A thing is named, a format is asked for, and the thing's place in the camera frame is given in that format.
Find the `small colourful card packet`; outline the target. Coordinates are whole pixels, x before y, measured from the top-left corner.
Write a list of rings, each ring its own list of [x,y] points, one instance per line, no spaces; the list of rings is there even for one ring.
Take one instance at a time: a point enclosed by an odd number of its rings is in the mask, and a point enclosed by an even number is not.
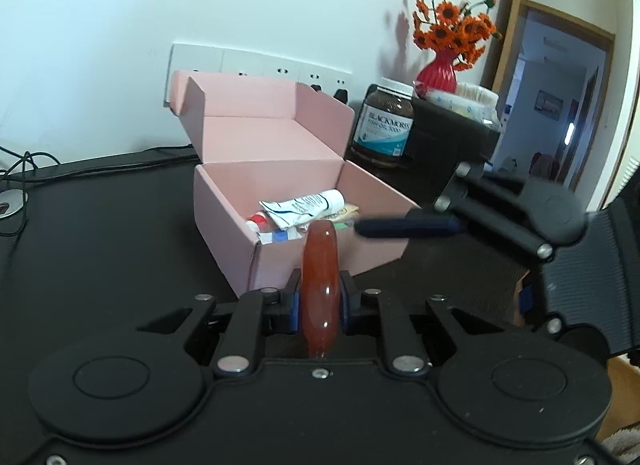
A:
[[[345,204],[339,211],[329,214],[324,219],[333,223],[349,223],[354,222],[358,214],[359,207],[357,205]]]

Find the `red-brown gua sha board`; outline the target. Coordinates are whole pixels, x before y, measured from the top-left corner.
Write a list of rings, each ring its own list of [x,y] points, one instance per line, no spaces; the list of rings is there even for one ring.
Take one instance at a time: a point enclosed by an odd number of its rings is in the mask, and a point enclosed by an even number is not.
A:
[[[311,359],[325,358],[340,330],[341,289],[334,225],[309,225],[300,280],[300,328]]]

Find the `white ointment tube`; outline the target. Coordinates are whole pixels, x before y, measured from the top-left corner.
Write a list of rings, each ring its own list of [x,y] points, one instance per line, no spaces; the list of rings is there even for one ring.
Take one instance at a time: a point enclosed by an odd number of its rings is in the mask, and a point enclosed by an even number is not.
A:
[[[259,205],[280,230],[287,230],[336,214],[344,207],[345,199],[340,191],[332,188],[284,202],[261,200]]]

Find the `pink cardboard box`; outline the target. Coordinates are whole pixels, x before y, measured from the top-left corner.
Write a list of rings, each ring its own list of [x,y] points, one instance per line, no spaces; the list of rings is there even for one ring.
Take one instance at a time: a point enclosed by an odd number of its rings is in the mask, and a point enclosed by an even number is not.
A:
[[[364,217],[404,217],[405,195],[346,162],[354,112],[332,96],[287,79],[177,70],[169,107],[200,162],[194,218],[236,295],[283,287],[304,242],[264,245],[246,222],[263,200],[282,202],[336,188]]]

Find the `black storage box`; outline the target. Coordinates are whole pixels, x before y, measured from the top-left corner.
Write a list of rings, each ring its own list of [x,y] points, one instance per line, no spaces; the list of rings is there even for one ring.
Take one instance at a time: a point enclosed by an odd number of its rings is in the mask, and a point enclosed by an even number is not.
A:
[[[396,165],[381,165],[356,153],[349,159],[414,203],[425,205],[442,193],[459,164],[489,162],[500,132],[418,96],[411,104],[413,125]]]

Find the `brown fish oil bottle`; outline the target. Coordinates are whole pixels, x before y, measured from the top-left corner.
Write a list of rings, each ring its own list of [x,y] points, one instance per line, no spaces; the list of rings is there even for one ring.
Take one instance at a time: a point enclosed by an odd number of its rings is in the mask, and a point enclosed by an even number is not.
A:
[[[372,164],[397,166],[413,125],[412,94],[408,84],[393,79],[371,84],[352,134],[352,153]]]

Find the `white patterned tissue pack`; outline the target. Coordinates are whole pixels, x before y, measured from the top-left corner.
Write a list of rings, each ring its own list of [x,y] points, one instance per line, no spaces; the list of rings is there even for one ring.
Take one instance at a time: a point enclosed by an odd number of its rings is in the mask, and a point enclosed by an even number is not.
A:
[[[496,110],[493,107],[446,91],[428,89],[424,94],[424,100],[479,122],[493,120],[496,117]]]

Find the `cotton swab container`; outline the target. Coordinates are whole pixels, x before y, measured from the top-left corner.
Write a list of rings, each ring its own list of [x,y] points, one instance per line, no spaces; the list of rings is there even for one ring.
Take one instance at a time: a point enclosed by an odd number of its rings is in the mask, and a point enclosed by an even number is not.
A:
[[[467,84],[466,82],[457,84],[456,95],[490,108],[496,108],[499,102],[497,93],[477,86],[477,84]]]

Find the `red ribbed vase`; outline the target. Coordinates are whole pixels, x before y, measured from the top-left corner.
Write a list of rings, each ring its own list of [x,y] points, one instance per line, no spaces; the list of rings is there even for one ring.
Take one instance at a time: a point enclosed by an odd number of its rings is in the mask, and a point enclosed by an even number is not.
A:
[[[436,52],[431,63],[416,76],[414,89],[418,95],[424,95],[427,91],[437,90],[454,93],[457,89],[457,77],[454,72],[454,59],[457,55],[454,51],[445,49]]]

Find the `black plug right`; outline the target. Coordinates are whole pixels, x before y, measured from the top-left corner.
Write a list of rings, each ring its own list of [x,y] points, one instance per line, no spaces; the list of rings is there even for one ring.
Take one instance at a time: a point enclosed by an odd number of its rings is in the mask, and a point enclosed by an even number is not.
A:
[[[333,98],[341,103],[348,104],[348,91],[346,89],[337,89],[333,95]]]

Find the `orange artificial flowers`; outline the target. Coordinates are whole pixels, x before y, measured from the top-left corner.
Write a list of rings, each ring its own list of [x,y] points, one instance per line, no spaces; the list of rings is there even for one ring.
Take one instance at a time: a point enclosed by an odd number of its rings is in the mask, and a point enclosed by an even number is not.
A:
[[[471,69],[501,32],[489,15],[498,0],[416,0],[412,12],[413,43],[420,50],[452,55],[455,72]]]

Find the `white wall socket strip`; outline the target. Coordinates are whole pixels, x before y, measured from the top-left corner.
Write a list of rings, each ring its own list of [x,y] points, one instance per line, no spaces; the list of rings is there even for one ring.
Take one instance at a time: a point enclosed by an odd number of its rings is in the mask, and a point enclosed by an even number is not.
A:
[[[164,107],[168,107],[171,75],[177,70],[285,78],[309,86],[314,84],[329,95],[338,90],[349,92],[352,84],[352,73],[348,70],[257,51],[174,42],[168,56]]]

